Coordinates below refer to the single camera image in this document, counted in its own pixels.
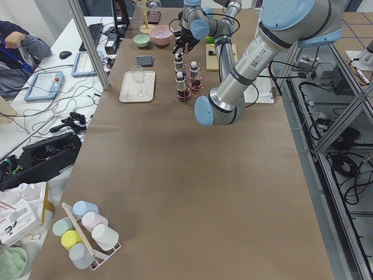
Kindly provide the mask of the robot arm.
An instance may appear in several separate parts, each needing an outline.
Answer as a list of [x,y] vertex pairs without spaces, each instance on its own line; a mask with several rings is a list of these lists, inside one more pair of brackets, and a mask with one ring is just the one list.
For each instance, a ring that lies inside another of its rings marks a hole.
[[342,34],[344,1],[264,1],[258,34],[221,84],[197,99],[195,117],[201,125],[230,125],[244,111],[244,91],[280,50],[294,44],[319,47]]
[[217,1],[226,8],[221,20],[214,18],[215,13],[201,7],[201,1],[184,1],[179,14],[181,30],[176,32],[173,53],[179,49],[183,53],[191,51],[206,37],[214,39],[214,47],[219,65],[219,79],[223,80],[235,64],[231,37],[236,32],[233,24],[242,8],[241,1]]

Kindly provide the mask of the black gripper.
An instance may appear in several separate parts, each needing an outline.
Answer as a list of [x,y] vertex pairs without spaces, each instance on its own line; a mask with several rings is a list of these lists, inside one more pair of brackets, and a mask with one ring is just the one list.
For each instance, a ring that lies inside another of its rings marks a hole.
[[189,54],[190,51],[200,42],[200,40],[194,38],[190,30],[184,27],[174,33],[175,43],[174,43],[174,54],[185,53]]

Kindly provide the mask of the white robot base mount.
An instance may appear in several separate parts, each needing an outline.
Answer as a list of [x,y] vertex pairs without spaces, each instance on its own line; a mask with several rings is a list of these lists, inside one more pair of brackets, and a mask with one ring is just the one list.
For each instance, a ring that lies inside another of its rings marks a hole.
[[253,85],[244,91],[246,103],[253,103],[258,96],[256,103],[273,104],[275,102],[272,93],[272,83],[270,78],[257,78]]

